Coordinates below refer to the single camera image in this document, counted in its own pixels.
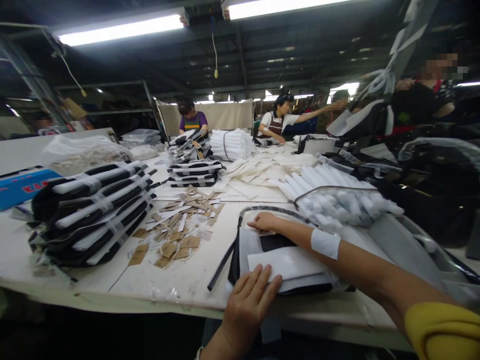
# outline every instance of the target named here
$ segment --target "stack of bags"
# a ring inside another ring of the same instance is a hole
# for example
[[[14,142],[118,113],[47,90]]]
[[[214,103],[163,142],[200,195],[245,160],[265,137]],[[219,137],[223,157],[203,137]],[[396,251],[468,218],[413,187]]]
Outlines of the stack of bags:
[[[198,129],[189,130],[170,141],[166,152],[173,164],[184,164],[191,160],[201,160],[210,154],[210,139],[199,140]]]
[[[403,214],[403,209],[383,198],[368,182],[335,169],[327,163],[303,166],[301,176],[293,173],[285,182],[270,180],[300,213],[324,229],[337,231],[348,225],[369,226],[382,214]]]
[[[222,163],[210,159],[174,164],[167,170],[170,175],[167,184],[172,188],[211,187],[217,182],[220,170],[225,170]]]
[[[140,161],[53,179],[32,200],[38,265],[85,268],[112,259],[152,208],[156,170]]]
[[[252,136],[238,129],[213,130],[210,140],[213,156],[221,160],[248,159],[255,152]]]

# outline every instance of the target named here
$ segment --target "white bandage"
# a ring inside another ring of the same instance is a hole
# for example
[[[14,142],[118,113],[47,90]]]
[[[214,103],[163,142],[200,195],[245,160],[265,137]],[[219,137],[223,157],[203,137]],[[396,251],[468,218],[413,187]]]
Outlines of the white bandage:
[[[311,233],[311,249],[326,257],[338,260],[340,240],[338,236],[315,229]]]

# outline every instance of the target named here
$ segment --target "woman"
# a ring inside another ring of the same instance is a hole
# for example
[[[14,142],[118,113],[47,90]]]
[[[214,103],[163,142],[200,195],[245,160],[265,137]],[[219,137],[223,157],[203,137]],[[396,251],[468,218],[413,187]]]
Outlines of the woman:
[[[178,112],[182,115],[180,121],[180,134],[192,129],[200,129],[203,132],[203,139],[209,137],[209,123],[205,114],[195,110],[194,101],[190,98],[180,100],[178,103]]]
[[[480,316],[419,277],[343,240],[332,252],[329,234],[269,212],[248,225],[284,235],[379,303],[420,360],[480,359]],[[271,272],[259,265],[237,281],[221,326],[197,359],[237,360],[248,352],[282,283],[278,275],[267,286]]]
[[[321,113],[331,110],[341,110],[345,108],[347,104],[346,101],[339,101],[335,104],[331,104],[303,115],[290,115],[290,107],[293,101],[294,97],[290,94],[283,94],[277,97],[275,103],[273,104],[273,112],[267,112],[261,120],[258,128],[258,131],[261,133],[261,135],[258,137],[258,139],[273,138],[280,144],[285,144],[285,139],[282,136],[282,132],[285,130],[286,126],[305,122],[317,117]]]

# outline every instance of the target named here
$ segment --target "plastic bag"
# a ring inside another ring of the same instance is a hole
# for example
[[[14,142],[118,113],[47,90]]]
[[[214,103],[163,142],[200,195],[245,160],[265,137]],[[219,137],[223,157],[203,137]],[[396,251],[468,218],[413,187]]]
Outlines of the plastic bag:
[[[146,143],[149,138],[158,135],[160,131],[151,129],[135,129],[121,137],[123,141],[130,143]]]
[[[62,176],[72,176],[99,165],[133,158],[125,147],[103,135],[82,139],[57,135],[41,152],[40,165]]]
[[[150,145],[133,147],[130,149],[130,151],[136,160],[147,160],[155,158],[159,155],[157,149]]]

